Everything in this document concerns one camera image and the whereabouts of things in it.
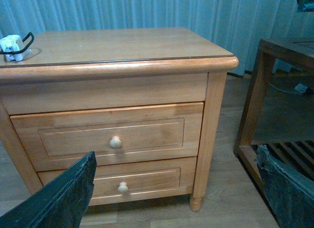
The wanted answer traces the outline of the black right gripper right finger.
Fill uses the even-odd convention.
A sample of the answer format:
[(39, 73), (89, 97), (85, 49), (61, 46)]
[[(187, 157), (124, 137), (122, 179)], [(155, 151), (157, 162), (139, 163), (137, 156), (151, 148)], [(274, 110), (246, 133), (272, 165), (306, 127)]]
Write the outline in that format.
[(256, 162), (279, 227), (312, 228), (314, 182), (273, 157), (264, 144), (258, 146)]

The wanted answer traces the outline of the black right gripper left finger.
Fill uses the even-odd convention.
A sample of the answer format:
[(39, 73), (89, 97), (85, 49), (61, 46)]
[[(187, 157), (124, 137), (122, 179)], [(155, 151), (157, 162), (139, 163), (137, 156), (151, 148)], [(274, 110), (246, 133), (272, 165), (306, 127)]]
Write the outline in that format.
[(2, 228), (78, 228), (94, 190), (94, 151), (0, 218)]

